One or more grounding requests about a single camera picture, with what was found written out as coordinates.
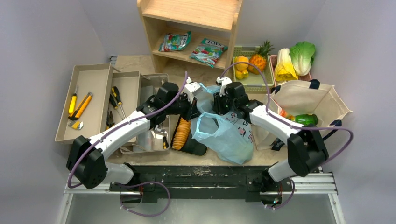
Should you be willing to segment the green lettuce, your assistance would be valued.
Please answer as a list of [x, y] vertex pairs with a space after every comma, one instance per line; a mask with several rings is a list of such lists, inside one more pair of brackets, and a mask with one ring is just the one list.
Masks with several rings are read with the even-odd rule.
[[305, 76], [310, 72], [315, 53], [315, 45], [306, 41], [298, 42], [290, 48], [289, 55], [298, 76]]

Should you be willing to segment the light blue plastic grocery bag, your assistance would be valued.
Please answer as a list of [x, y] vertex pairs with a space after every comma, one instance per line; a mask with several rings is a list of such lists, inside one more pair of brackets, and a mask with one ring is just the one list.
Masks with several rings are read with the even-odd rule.
[[251, 125], [232, 111], [216, 114], [213, 95], [220, 87], [199, 85], [202, 92], [196, 98], [201, 114], [191, 120], [192, 138], [216, 152], [223, 161], [242, 165], [251, 160], [254, 151]]

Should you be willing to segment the yellow white napa cabbage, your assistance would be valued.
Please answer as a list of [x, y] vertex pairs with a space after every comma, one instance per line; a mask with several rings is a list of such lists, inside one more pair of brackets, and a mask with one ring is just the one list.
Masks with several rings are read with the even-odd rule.
[[298, 80], [290, 57], [289, 48], [283, 48], [278, 51], [274, 75], [277, 82]]

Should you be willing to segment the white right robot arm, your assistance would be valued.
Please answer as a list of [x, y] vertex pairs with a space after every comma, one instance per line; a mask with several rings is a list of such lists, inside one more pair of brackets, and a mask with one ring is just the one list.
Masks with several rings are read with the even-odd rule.
[[220, 91], [214, 94], [214, 111], [217, 114], [231, 112], [239, 119], [269, 131], [287, 146], [288, 158], [272, 165], [262, 177], [266, 189], [275, 189], [285, 178], [305, 177], [329, 158], [315, 126], [302, 126], [270, 111], [260, 101], [249, 99], [240, 82], [219, 77], [216, 84], [220, 87]]

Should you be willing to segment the pineapple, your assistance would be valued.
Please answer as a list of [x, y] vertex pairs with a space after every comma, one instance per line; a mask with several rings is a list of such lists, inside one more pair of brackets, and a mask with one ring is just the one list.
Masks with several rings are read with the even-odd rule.
[[263, 72], [267, 66], [267, 57], [273, 49], [271, 42], [266, 40], [263, 45], [259, 47], [257, 53], [250, 57], [249, 63], [252, 65], [249, 65], [247, 70], [257, 75], [259, 75], [260, 72]]

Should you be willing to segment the orange fruit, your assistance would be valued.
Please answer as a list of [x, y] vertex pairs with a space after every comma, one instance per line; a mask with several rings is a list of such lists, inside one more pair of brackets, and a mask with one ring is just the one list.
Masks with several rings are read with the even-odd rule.
[[237, 56], [234, 58], [234, 62], [237, 63], [236, 64], [236, 69], [240, 72], [245, 72], [247, 71], [248, 68], [248, 62], [249, 62], [249, 58], [246, 56]]

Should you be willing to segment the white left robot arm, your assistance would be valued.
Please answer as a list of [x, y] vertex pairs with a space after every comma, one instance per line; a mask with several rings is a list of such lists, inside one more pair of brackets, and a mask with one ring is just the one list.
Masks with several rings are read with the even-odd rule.
[[166, 82], [155, 96], [137, 107], [125, 120], [90, 138], [78, 136], [72, 142], [66, 163], [71, 172], [68, 187], [74, 188], [71, 178], [76, 177], [87, 189], [102, 182], [119, 183], [128, 191], [137, 189], [139, 178], [134, 175], [132, 166], [108, 163], [107, 159], [132, 138], [162, 123], [167, 115], [180, 115], [185, 120], [196, 117], [195, 96], [201, 91], [197, 82], [185, 85], [182, 91], [176, 84]]

